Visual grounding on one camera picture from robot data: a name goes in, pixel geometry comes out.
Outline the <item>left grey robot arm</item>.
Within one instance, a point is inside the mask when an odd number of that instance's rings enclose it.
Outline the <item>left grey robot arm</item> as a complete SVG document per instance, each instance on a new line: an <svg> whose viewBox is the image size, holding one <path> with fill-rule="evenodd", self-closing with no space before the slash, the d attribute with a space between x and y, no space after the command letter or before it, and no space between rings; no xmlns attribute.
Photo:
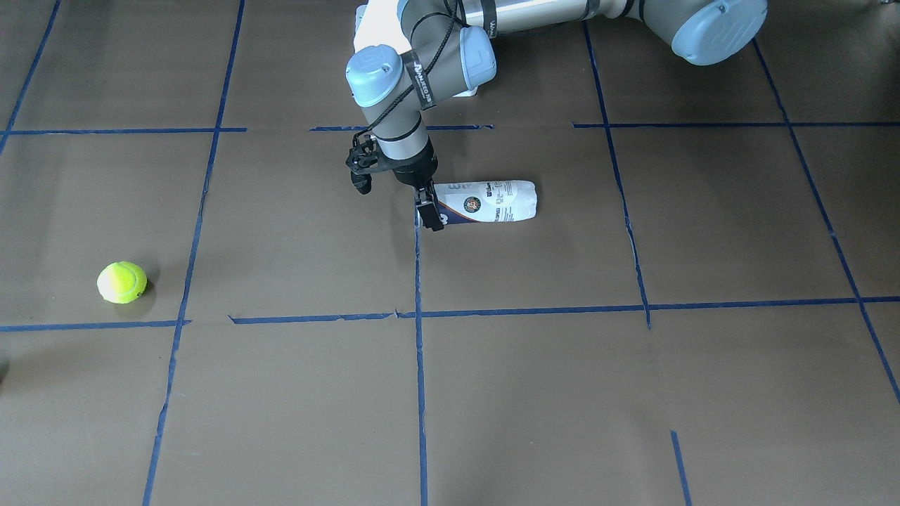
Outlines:
<svg viewBox="0 0 900 506"><path fill-rule="evenodd" d="M443 183L423 112L473 95L498 70L493 41L598 16L639 20L695 66L745 47L767 19L765 1L370 1L357 8L345 77L366 126L346 166L358 193L389 172L408 187L422 227L515 222L536 216L530 181Z"/></svg>

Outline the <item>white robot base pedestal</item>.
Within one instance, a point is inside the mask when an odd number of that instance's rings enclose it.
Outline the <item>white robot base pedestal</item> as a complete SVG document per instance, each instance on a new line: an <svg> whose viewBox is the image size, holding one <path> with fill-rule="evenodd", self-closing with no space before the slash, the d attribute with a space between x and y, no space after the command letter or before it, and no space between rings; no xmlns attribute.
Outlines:
<svg viewBox="0 0 900 506"><path fill-rule="evenodd" d="M354 35L356 52L379 45L401 56L414 51L424 68L441 42L446 46L427 76L434 102L495 78L497 60L480 1L370 1Z"/></svg>

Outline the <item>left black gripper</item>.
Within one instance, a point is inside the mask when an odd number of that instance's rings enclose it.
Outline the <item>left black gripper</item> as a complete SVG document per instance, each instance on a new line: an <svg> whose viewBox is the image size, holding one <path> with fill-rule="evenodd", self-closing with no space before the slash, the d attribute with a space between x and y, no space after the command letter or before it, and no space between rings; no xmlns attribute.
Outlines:
<svg viewBox="0 0 900 506"><path fill-rule="evenodd" d="M439 202L434 185L430 185L437 172L436 157L411 158L407 164L398 164L392 172L396 180L404 185L421 187L416 189L416 211L421 227L431 231L444 230L444 222L439 212Z"/></svg>

